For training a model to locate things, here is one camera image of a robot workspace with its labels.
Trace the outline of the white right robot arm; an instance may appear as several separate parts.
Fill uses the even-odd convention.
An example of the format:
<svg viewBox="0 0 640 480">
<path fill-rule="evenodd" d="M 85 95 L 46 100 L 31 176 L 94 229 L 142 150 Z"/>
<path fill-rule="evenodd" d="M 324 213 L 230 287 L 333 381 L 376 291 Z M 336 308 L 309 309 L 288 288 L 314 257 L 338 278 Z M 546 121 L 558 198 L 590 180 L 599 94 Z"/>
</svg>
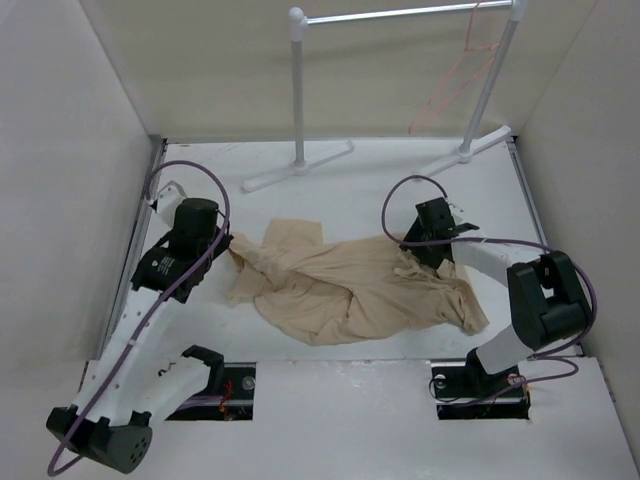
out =
<svg viewBox="0 0 640 480">
<path fill-rule="evenodd" d="M 535 242 L 482 237 L 443 197 L 418 204 L 416 213 L 403 249 L 434 270 L 446 261 L 471 267 L 508 292 L 510 325 L 468 355 L 463 380 L 471 393 L 489 394 L 500 373 L 592 326 L 593 310 L 567 254 Z"/>
</svg>

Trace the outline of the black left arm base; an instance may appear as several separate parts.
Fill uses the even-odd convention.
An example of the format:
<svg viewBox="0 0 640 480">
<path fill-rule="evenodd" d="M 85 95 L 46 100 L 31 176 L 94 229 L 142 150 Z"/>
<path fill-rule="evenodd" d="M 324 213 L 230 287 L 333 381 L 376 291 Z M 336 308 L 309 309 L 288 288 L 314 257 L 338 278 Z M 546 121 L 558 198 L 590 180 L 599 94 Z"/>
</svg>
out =
<svg viewBox="0 0 640 480">
<path fill-rule="evenodd" d="M 213 350 L 191 346 L 182 353 L 208 369 L 205 386 L 185 400 L 167 421 L 251 421 L 256 363 L 228 363 Z"/>
</svg>

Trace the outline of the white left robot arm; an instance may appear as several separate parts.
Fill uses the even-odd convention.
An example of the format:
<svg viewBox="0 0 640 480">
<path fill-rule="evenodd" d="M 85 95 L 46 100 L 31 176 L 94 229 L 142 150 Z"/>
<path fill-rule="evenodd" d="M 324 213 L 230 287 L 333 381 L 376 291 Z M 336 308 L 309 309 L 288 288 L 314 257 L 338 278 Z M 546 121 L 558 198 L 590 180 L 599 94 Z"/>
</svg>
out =
<svg viewBox="0 0 640 480">
<path fill-rule="evenodd" d="M 154 427 L 192 397 L 224 387 L 224 357 L 198 345 L 159 349 L 192 290 L 232 236 L 219 205 L 202 198 L 171 204 L 169 230 L 139 260 L 121 318 L 93 374 L 68 407 L 46 422 L 61 450 L 121 474 L 146 456 Z"/>
</svg>

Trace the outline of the beige drawstring trousers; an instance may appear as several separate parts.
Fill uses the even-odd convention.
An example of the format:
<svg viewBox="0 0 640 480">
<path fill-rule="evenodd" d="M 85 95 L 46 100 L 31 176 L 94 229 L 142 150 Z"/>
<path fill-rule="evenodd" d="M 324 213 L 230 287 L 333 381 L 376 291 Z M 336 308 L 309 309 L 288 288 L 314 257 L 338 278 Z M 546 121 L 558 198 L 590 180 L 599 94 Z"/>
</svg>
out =
<svg viewBox="0 0 640 480">
<path fill-rule="evenodd" d="M 450 324 L 489 324 L 463 268 L 421 265 L 385 236 L 327 243 L 319 222 L 274 219 L 263 240 L 236 234 L 239 273 L 228 296 L 252 302 L 285 335 L 310 346 L 385 339 Z"/>
</svg>

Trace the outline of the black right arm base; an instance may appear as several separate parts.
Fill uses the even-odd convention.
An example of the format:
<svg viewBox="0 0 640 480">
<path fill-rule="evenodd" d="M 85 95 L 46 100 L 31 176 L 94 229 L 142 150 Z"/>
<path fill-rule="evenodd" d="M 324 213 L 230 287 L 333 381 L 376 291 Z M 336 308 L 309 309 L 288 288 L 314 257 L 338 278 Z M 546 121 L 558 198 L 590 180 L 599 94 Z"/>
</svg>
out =
<svg viewBox="0 0 640 480">
<path fill-rule="evenodd" d="M 428 390 L 439 420 L 528 420 L 531 398 L 517 365 L 487 374 L 475 351 L 430 363 Z"/>
</svg>

